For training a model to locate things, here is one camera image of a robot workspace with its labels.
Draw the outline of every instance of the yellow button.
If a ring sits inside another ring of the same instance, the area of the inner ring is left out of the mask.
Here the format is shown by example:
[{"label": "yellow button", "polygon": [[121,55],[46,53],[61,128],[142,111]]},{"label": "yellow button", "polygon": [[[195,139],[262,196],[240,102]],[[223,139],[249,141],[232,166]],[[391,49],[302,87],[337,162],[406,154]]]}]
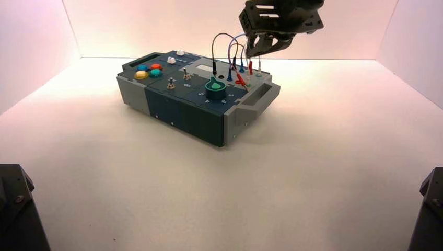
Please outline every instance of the yellow button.
[{"label": "yellow button", "polygon": [[145,71],[138,71],[135,73],[135,78],[136,79],[145,79],[149,76],[149,74]]}]

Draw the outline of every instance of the blue button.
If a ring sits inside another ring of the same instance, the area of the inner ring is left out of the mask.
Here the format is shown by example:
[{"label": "blue button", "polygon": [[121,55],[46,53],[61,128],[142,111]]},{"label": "blue button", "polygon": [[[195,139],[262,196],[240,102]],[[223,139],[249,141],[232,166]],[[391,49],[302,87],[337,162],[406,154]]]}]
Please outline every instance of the blue button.
[{"label": "blue button", "polygon": [[147,71],[148,67],[144,64],[137,66],[137,71]]},{"label": "blue button", "polygon": [[150,74],[150,76],[151,77],[160,77],[160,76],[162,76],[162,72],[161,72],[161,70],[159,70],[159,69],[155,69],[155,70],[151,70],[151,74]]}]

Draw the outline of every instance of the white floor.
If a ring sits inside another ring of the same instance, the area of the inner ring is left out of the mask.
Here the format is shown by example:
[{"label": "white floor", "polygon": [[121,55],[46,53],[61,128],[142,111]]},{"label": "white floor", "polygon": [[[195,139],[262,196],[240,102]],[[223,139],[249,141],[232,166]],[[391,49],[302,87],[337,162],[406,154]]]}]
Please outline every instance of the white floor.
[{"label": "white floor", "polygon": [[281,95],[217,149],[125,106],[128,61],[82,59],[0,116],[53,250],[407,249],[443,110],[383,66],[263,62]]}]

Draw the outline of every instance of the screw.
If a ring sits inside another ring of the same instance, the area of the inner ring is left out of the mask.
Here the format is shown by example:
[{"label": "screw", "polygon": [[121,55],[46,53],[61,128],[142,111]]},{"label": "screw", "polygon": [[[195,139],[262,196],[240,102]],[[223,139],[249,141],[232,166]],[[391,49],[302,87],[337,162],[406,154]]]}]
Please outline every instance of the screw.
[{"label": "screw", "polygon": [[25,196],[19,195],[19,196],[15,197],[14,203],[20,204],[24,199],[25,199]]},{"label": "screw", "polygon": [[441,201],[439,199],[433,199],[432,204],[434,204],[434,206],[436,206],[438,208],[443,207],[443,204],[441,203]]}]

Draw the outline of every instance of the wire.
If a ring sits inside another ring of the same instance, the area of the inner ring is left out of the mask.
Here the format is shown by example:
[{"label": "wire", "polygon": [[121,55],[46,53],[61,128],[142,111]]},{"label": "wire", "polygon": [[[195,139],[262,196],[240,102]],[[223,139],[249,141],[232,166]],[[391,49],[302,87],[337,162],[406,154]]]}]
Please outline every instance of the wire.
[{"label": "wire", "polygon": [[239,44],[239,43],[233,43],[230,47],[232,48],[232,47],[235,46],[235,45],[243,47],[243,49],[241,50],[241,54],[240,54],[240,61],[243,61],[243,50],[244,50],[244,46],[241,45],[241,44]]},{"label": "wire", "polygon": [[243,49],[241,50],[241,55],[240,55],[240,57],[241,58],[243,58],[243,50],[244,50],[244,46],[243,45],[241,45],[241,44],[239,44],[239,43],[233,43],[232,45],[231,45],[231,47],[233,47],[233,46],[241,46],[241,47],[243,47]]},{"label": "wire", "polygon": [[238,36],[232,38],[231,43],[229,43],[229,47],[228,47],[228,60],[229,60],[229,65],[230,65],[230,66],[232,66],[231,55],[230,55],[230,54],[231,54],[231,45],[232,45],[232,43],[234,42],[234,40],[238,43],[237,38],[239,38],[239,37],[241,37],[241,36],[246,36],[246,35],[245,35],[244,33],[243,33],[243,34],[240,34],[240,35],[238,35]]},{"label": "wire", "polygon": [[[243,55],[243,51],[246,48],[246,44],[248,43],[248,41],[246,40],[246,42],[243,45],[243,50],[241,50],[241,54]],[[249,62],[248,62],[248,57],[246,56],[246,53],[244,54],[244,58],[246,60],[246,67],[249,67]]]},{"label": "wire", "polygon": [[237,42],[237,44],[238,44],[237,39],[235,39],[232,35],[229,35],[228,33],[224,33],[224,32],[222,32],[222,33],[217,34],[217,35],[214,37],[214,39],[212,40],[212,47],[211,47],[211,51],[212,51],[212,61],[214,61],[214,43],[215,43],[215,39],[217,39],[217,37],[220,36],[220,35],[227,35],[227,36],[231,37],[233,40],[235,40],[235,41]]},{"label": "wire", "polygon": [[[228,47],[228,60],[229,60],[229,65],[230,65],[230,66],[232,66],[231,55],[230,55],[230,54],[231,54],[231,45],[232,45],[232,43],[234,42],[234,40],[237,42],[237,38],[239,38],[239,37],[241,37],[241,36],[246,36],[246,35],[245,35],[244,33],[243,33],[243,34],[240,34],[240,35],[238,35],[238,36],[232,38],[231,43],[229,43],[229,47]],[[233,68],[234,68],[234,71],[235,71],[236,74],[237,74],[238,80],[241,81],[241,85],[246,89],[246,91],[249,91],[249,90],[248,90],[248,87],[247,87],[246,84],[244,83],[244,80],[243,80],[243,78],[241,77],[240,73],[238,72],[237,68],[236,68],[236,67],[233,67]]]}]

